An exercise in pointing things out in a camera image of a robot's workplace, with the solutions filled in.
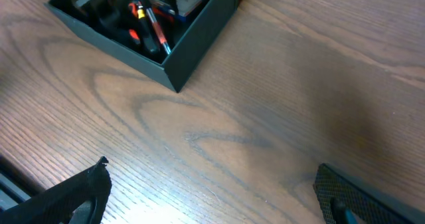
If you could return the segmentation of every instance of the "black object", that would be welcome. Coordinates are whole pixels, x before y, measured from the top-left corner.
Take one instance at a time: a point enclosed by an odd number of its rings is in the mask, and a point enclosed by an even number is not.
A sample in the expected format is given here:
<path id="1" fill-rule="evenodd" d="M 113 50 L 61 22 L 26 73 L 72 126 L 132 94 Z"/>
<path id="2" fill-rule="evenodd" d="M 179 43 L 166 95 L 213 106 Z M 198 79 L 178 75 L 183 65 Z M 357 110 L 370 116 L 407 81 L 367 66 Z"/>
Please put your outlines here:
<path id="1" fill-rule="evenodd" d="M 126 14 L 123 14 L 123 19 L 128 16 L 128 20 L 130 20 L 128 23 L 131 23 L 129 30 L 131 37 L 136 44 L 143 45 L 149 54 L 156 55 L 161 49 L 150 31 L 145 10 L 137 2 L 130 3 L 128 7 L 129 10 Z"/>
<path id="2" fill-rule="evenodd" d="M 425 214 L 387 196 L 329 164 L 317 171 L 314 191 L 328 224 L 356 224 L 355 215 L 367 223 L 423 223 Z"/>
<path id="3" fill-rule="evenodd" d="M 13 179 L 7 168 L 0 167 L 0 213 L 30 199 L 29 193 Z"/>
<path id="4" fill-rule="evenodd" d="M 192 23 L 173 27 L 171 36 L 175 46 L 170 55 L 159 59 L 141 55 L 96 31 L 71 0 L 50 0 L 46 7 L 81 39 L 178 92 L 233 15 L 237 5 L 237 0 L 209 0 Z"/>
<path id="5" fill-rule="evenodd" d="M 101 157 L 96 165 L 30 199 L 9 185 L 11 199 L 26 201 L 5 209 L 0 224 L 99 224 L 112 187 L 107 162 Z"/>

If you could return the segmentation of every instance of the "wood grain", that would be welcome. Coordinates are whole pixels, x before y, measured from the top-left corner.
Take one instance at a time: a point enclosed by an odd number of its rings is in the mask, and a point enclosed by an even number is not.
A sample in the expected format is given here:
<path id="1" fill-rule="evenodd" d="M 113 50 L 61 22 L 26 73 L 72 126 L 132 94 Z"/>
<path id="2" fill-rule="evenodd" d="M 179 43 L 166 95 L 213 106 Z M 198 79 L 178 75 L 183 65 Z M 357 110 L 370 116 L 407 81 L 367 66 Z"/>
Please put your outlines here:
<path id="1" fill-rule="evenodd" d="M 323 223 L 322 162 L 425 211 L 425 0 L 241 0 L 180 94 L 45 1 L 0 0 L 1 156 L 48 188 L 105 155 L 103 223 Z"/>

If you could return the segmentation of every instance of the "wooden desk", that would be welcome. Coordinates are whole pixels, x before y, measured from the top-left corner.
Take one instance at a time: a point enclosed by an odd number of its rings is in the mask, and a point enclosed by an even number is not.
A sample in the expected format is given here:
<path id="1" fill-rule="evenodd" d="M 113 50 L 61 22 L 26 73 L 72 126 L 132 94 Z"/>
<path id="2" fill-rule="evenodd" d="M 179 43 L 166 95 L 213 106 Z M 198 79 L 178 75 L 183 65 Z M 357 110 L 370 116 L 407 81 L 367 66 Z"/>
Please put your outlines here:
<path id="1" fill-rule="evenodd" d="M 322 223 L 322 162 L 425 211 L 425 0 L 242 0 L 180 94 L 45 1 L 0 0 L 1 155 L 42 188 L 106 156 L 104 223 Z"/>

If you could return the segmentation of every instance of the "pen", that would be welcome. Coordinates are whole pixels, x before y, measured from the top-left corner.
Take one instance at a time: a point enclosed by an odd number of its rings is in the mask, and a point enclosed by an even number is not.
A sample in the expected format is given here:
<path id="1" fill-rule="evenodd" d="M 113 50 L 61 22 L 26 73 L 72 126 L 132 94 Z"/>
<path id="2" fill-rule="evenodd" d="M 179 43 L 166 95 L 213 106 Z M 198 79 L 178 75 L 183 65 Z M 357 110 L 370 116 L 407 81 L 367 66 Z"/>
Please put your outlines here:
<path id="1" fill-rule="evenodd" d="M 161 25 L 159 25 L 158 20 L 156 19 L 155 14 L 153 13 L 151 2 L 149 0 L 141 0 L 141 4 L 145 7 L 147 16 L 149 17 L 149 20 L 152 23 L 153 30 L 157 34 L 159 42 L 164 47 L 167 55 L 169 55 L 171 53 L 171 48 L 168 45 L 167 39 L 165 38 Z"/>

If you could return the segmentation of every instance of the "black box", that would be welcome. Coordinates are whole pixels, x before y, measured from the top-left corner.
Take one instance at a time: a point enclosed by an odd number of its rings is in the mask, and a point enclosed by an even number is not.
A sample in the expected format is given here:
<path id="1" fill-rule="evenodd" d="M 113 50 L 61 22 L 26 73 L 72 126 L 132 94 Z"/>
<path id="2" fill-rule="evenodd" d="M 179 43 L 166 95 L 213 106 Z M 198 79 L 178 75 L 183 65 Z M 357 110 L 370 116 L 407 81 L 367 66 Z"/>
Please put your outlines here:
<path id="1" fill-rule="evenodd" d="M 84 22 L 70 0 L 45 4 L 78 37 L 144 73 L 167 88 L 179 92 L 238 6 L 238 0 L 208 0 L 196 19 L 182 28 L 171 54 L 158 63 L 108 39 Z"/>

